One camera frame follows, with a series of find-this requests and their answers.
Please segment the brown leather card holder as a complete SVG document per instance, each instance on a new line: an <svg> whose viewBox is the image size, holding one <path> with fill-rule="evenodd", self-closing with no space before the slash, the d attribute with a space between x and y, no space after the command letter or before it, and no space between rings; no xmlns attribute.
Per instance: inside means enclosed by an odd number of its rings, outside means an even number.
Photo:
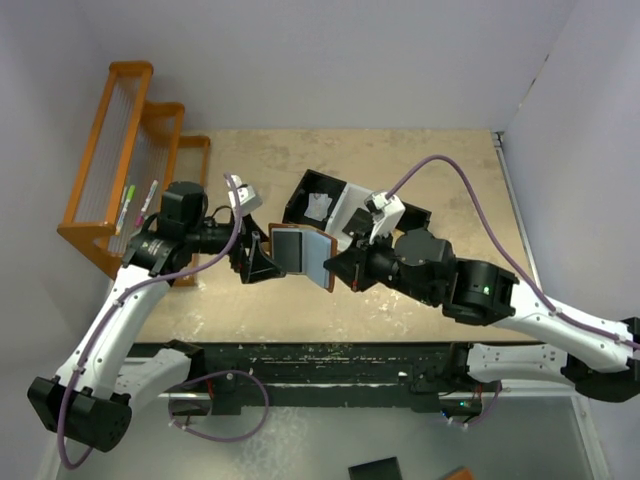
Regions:
<svg viewBox="0 0 640 480"><path fill-rule="evenodd" d="M270 255L287 274L306 276L332 293L335 275L324 263L338 253L338 241L313 226L269 224Z"/></svg>

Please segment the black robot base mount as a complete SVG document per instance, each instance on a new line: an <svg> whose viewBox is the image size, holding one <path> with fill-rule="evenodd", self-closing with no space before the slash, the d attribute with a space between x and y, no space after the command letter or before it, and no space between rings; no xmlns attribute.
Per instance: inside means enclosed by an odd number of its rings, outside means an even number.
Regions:
<svg viewBox="0 0 640 480"><path fill-rule="evenodd" d="M219 378L170 389L179 414L204 407L238 415L245 407L404 408L475 417L500 390L471 378L467 343L195 343L170 341L195 357L189 378Z"/></svg>

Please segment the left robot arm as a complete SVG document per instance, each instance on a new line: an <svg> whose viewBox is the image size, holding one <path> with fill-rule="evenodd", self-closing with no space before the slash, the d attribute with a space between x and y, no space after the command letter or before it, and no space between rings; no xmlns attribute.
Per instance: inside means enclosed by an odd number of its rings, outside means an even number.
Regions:
<svg viewBox="0 0 640 480"><path fill-rule="evenodd" d="M173 182L157 212L130 238L111 291L89 330L52 378L37 377L27 397L44 427L56 433L61 455L76 441L108 452L123 438L135 413L164 391L202 387L206 354L172 340L127 374L121 369L159 301L177 279L198 273L192 258L209 254L209 266L228 259L242 283L284 277L263 249L266 234L251 214L262 204L253 186L225 178L231 216L219 223L207 212L208 196L194 182Z"/></svg>

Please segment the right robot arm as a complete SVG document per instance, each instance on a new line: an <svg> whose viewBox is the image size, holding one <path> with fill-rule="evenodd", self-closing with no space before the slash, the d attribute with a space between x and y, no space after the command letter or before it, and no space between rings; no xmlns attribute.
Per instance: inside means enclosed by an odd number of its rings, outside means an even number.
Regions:
<svg viewBox="0 0 640 480"><path fill-rule="evenodd" d="M445 366L446 383L456 391L477 382L532 380L568 385L602 402L621 403L639 394L636 320L610 321L561 304L547 306L510 271L458 258L449 241L425 229L396 242L355 239L324 266L354 292L381 283L458 323L535 339L533 345L472 345L466 357Z"/></svg>

